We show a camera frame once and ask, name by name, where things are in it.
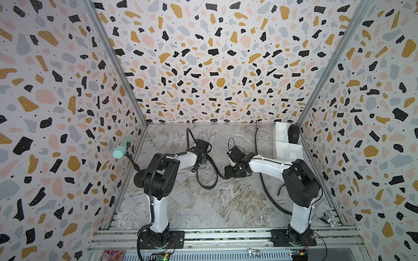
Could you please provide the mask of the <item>black belt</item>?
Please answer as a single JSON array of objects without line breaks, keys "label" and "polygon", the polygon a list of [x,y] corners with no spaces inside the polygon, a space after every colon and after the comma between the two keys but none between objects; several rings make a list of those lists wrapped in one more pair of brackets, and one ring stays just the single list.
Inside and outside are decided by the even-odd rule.
[{"label": "black belt", "polygon": [[297,144],[299,141],[299,137],[300,137],[300,130],[298,125],[295,124],[291,124],[288,127],[288,142],[290,144]]},{"label": "black belt", "polygon": [[[204,160],[206,160],[207,163],[210,163],[213,172],[209,172],[209,169],[204,167],[203,173],[201,175],[200,165],[202,165]],[[210,155],[207,155],[205,158],[199,157],[198,162],[192,171],[196,174],[198,184],[205,190],[214,189],[218,183],[219,178],[223,180],[228,179],[225,175],[221,174],[219,168],[216,166]]]},{"label": "black belt", "polygon": [[[257,135],[258,135],[258,130],[259,130],[259,122],[257,121],[256,122],[256,127],[255,127],[255,134],[254,134],[254,140],[255,140],[255,151],[256,151],[256,153],[258,153],[258,142],[257,142]],[[263,191],[264,191],[264,193],[266,194],[266,196],[267,196],[267,198],[269,199],[269,201],[271,202],[271,204],[272,205],[274,205],[274,207],[277,209],[277,210],[279,210],[280,212],[282,212],[282,213],[284,213],[284,214],[286,214],[286,215],[292,215],[292,212],[290,212],[290,211],[288,211],[288,210],[286,210],[285,208],[283,208],[283,207],[281,207],[272,197],[271,197],[271,195],[270,195],[270,193],[269,193],[269,191],[268,191],[268,189],[267,189],[267,187],[266,187],[266,185],[265,185],[265,182],[264,182],[264,179],[263,179],[263,175],[262,175],[262,173],[259,173],[259,177],[260,177],[260,181],[261,181],[261,184],[262,184],[262,188],[263,188]]]}]

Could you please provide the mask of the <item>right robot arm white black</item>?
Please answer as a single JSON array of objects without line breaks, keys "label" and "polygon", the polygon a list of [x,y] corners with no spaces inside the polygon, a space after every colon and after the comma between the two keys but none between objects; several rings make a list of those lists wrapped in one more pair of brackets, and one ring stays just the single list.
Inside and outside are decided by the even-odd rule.
[{"label": "right robot arm white black", "polygon": [[282,163],[265,158],[259,154],[244,154],[237,146],[227,152],[231,165],[224,168],[225,177],[244,178],[257,172],[282,180],[293,203],[291,212],[281,209],[291,215],[287,228],[288,242],[301,246],[311,239],[310,216],[312,205],[321,190],[321,184],[310,171],[305,161],[296,159],[291,163]]}]

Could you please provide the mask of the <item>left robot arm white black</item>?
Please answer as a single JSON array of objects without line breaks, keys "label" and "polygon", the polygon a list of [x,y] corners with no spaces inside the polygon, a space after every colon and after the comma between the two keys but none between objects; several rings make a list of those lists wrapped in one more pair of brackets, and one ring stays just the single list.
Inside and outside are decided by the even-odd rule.
[{"label": "left robot arm white black", "polygon": [[196,139],[186,129],[187,149],[179,153],[156,153],[148,167],[139,170],[134,184],[142,188],[149,200],[150,221],[138,232],[139,241],[156,248],[170,244],[168,204],[166,197],[172,192],[180,170],[192,168],[198,174],[199,165],[209,159],[209,142]]}]

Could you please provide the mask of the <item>white storage roll organizer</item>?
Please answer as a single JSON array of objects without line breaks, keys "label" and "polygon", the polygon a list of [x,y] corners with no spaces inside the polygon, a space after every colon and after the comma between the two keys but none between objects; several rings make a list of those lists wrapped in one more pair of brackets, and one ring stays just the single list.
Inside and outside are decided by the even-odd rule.
[{"label": "white storage roll organizer", "polygon": [[288,142],[288,127],[290,123],[276,122],[273,129],[273,158],[279,161],[294,162],[303,160],[303,147],[300,141],[297,144]]}]

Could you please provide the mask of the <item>green microphone on black stand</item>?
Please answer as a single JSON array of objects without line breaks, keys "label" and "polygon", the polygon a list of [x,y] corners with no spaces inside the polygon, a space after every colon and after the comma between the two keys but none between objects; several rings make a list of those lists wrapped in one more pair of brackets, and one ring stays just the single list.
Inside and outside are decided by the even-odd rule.
[{"label": "green microphone on black stand", "polygon": [[128,148],[131,146],[132,143],[132,137],[126,137],[119,146],[117,146],[113,150],[113,157],[115,159],[121,159],[123,157],[127,157],[128,160],[132,163],[132,166],[134,168],[134,178],[133,182],[134,185],[138,188],[144,188],[144,181],[147,176],[146,169],[141,169],[137,163],[134,162],[131,154],[129,154]]}]

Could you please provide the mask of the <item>small crumpled wrapper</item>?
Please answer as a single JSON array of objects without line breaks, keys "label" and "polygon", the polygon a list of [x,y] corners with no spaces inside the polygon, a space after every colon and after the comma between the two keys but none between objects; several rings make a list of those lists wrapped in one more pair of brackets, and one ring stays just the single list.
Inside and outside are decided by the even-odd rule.
[{"label": "small crumpled wrapper", "polygon": [[330,227],[334,227],[336,225],[336,222],[334,221],[333,217],[328,215],[327,213],[323,214],[324,222],[326,222]]}]

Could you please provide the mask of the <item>pink printed card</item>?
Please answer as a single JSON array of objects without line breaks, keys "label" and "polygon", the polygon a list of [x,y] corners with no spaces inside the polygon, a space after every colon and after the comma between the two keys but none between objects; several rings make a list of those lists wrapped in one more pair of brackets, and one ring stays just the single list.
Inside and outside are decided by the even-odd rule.
[{"label": "pink printed card", "polygon": [[124,250],[103,250],[99,261],[122,261],[124,255]]}]

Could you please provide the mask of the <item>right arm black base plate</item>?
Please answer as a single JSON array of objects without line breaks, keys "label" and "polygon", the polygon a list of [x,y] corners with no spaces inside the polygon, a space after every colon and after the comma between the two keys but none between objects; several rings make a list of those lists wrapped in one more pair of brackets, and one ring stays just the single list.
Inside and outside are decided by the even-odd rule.
[{"label": "right arm black base plate", "polygon": [[272,229],[270,241],[274,247],[307,247],[316,246],[317,242],[313,231],[308,228],[304,233],[299,234],[293,228]]}]

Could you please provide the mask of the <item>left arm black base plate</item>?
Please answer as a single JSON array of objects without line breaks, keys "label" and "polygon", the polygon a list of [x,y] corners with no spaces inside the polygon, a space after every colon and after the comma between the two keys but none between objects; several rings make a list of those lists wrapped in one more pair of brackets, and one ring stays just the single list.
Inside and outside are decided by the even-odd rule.
[{"label": "left arm black base plate", "polygon": [[162,233],[150,229],[138,232],[137,248],[141,250],[183,249],[184,231],[165,230]]}]

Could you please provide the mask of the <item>aluminium mounting rail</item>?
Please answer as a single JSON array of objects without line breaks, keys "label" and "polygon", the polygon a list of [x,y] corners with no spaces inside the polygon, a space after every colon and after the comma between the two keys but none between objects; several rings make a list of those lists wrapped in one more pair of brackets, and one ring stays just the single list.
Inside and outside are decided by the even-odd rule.
[{"label": "aluminium mounting rail", "polygon": [[[209,228],[185,229],[184,248],[180,250],[244,250],[252,249],[278,249],[292,247],[274,247],[270,241],[272,229],[285,228]],[[340,227],[312,227],[317,245],[309,246],[329,249],[332,248],[365,248],[362,238],[353,226]],[[137,247],[136,230],[102,230],[96,231],[88,253],[100,252],[106,249],[121,249],[135,251]]]}]

